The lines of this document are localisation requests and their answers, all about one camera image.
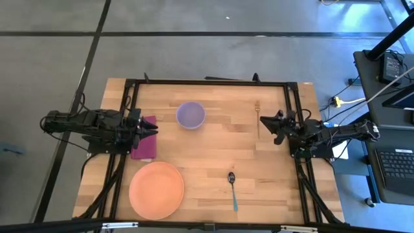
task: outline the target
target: blue spoon handle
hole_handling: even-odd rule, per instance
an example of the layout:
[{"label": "blue spoon handle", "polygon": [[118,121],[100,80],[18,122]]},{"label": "blue spoon handle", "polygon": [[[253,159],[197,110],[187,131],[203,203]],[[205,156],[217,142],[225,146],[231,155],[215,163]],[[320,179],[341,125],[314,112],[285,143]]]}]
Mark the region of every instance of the blue spoon handle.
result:
[{"label": "blue spoon handle", "polygon": [[237,201],[235,200],[235,194],[234,194],[234,188],[232,187],[232,190],[233,190],[233,209],[234,209],[234,211],[238,211],[239,210],[239,207],[237,207]]}]

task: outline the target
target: orange plate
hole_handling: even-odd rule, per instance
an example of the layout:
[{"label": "orange plate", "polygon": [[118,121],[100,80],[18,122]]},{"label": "orange plate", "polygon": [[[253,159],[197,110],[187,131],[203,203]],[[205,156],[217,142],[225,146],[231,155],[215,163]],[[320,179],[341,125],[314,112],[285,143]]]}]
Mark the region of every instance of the orange plate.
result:
[{"label": "orange plate", "polygon": [[166,162],[152,162],[139,169],[129,185],[129,201],[137,214],[159,220],[174,213],[184,197],[180,172]]}]

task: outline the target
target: wooden tabletop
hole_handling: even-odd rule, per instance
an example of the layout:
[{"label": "wooden tabletop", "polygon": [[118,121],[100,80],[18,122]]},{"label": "wooden tabletop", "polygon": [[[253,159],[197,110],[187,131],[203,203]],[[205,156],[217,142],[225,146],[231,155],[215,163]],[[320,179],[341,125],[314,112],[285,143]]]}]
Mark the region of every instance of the wooden tabletop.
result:
[{"label": "wooden tabletop", "polygon": [[[125,79],[108,79],[102,109],[119,109],[124,84]],[[299,88],[302,108],[311,110],[312,118],[320,118],[313,85],[300,83]],[[200,102],[206,109],[206,120],[198,130],[189,131],[177,124],[175,112],[187,101]],[[184,179],[184,199],[179,209],[162,221],[303,224],[298,180],[287,140],[276,146],[274,135],[264,125],[257,128],[257,102],[261,116],[286,110],[282,87],[140,85],[136,107],[144,116],[157,117],[154,161],[176,166]],[[98,155],[86,165],[73,216],[82,214],[99,194],[108,158],[107,154]],[[318,193],[343,220],[332,167],[321,159],[313,159],[312,163]],[[134,174],[146,164],[127,158],[117,219],[143,219],[132,209],[128,191]],[[233,211],[232,188],[227,181],[230,171],[236,176],[238,212]],[[106,216],[111,200],[110,194]],[[314,218],[309,194],[308,204]]]}]

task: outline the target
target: purple book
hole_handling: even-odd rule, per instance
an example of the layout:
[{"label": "purple book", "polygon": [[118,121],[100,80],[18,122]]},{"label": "purple book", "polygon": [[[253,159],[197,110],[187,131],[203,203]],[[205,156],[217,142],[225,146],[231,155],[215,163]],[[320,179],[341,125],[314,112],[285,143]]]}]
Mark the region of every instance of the purple book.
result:
[{"label": "purple book", "polygon": [[[156,124],[155,116],[145,116],[149,123]],[[154,159],[157,155],[157,135],[146,137],[140,141],[137,149],[132,149],[131,159]]]}]

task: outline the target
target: metal spoon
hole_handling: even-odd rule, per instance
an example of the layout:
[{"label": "metal spoon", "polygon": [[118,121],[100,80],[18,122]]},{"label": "metal spoon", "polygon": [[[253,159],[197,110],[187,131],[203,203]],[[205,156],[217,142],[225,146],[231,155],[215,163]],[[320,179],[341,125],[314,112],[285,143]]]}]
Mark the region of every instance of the metal spoon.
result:
[{"label": "metal spoon", "polygon": [[234,209],[234,211],[238,211],[239,208],[237,207],[237,201],[235,200],[234,186],[233,186],[234,181],[235,181],[235,175],[234,175],[234,173],[233,172],[230,172],[228,174],[228,176],[227,176],[227,179],[228,179],[228,182],[230,184],[232,184],[232,190],[233,190],[233,209]]}]

